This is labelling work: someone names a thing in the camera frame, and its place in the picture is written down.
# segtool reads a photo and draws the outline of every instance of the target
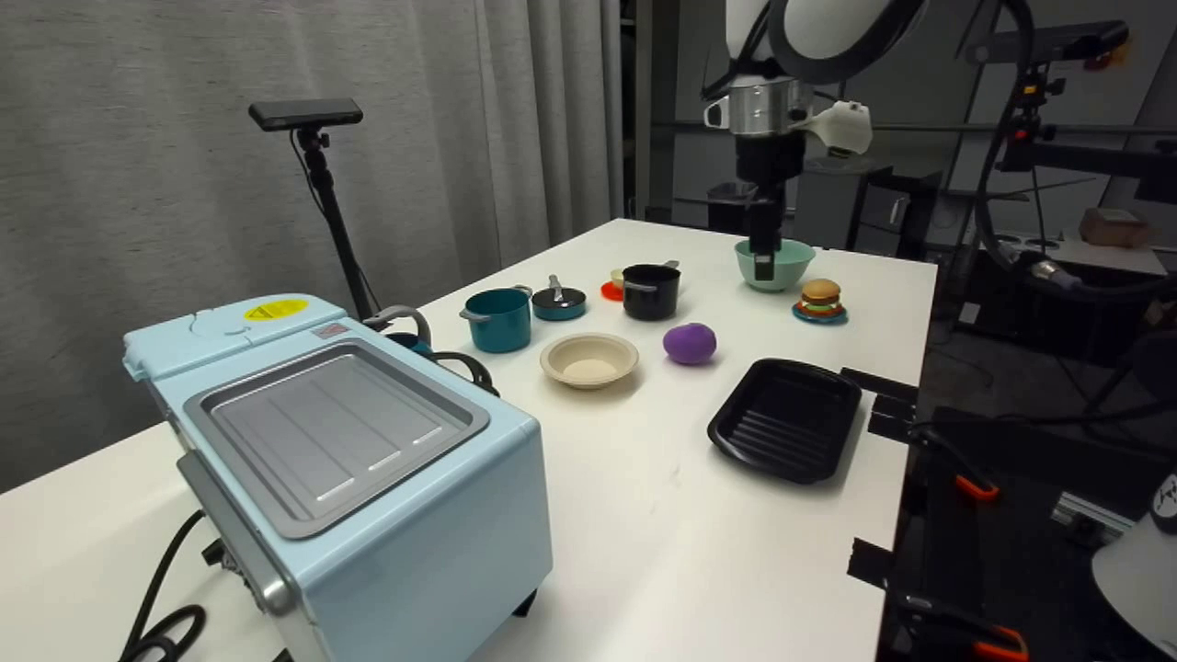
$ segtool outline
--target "table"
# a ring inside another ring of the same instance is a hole
[[[783,295],[741,284],[736,237],[610,221],[491,281],[425,306],[439,349],[471,349],[465,298],[501,284],[546,289],[550,274],[591,295],[577,324],[534,324],[534,346],[485,359],[507,403],[546,427],[555,572],[528,623],[507,623],[482,662],[501,658],[873,658],[883,593],[848,578],[851,542],[892,550],[908,449],[860,432],[851,471],[789,487],[728,463],[705,437],[714,408],[757,359],[860,368],[919,383],[936,270],[823,251],[810,274],[848,291],[848,327],[807,327]],[[598,289],[631,263],[680,263],[671,324],[638,324]],[[664,359],[664,333],[705,319],[709,368]],[[540,376],[540,349],[582,333],[626,336],[644,373],[631,387],[575,395]],[[145,587],[175,531],[199,506],[175,462],[168,427],[0,496],[3,658],[117,658]],[[191,658],[263,662],[285,644],[237,576],[209,572],[204,524],[154,615],[209,607]]]

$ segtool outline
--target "black mug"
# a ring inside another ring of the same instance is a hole
[[[623,274],[626,316],[671,319],[678,311],[680,274],[675,267],[633,267]]]

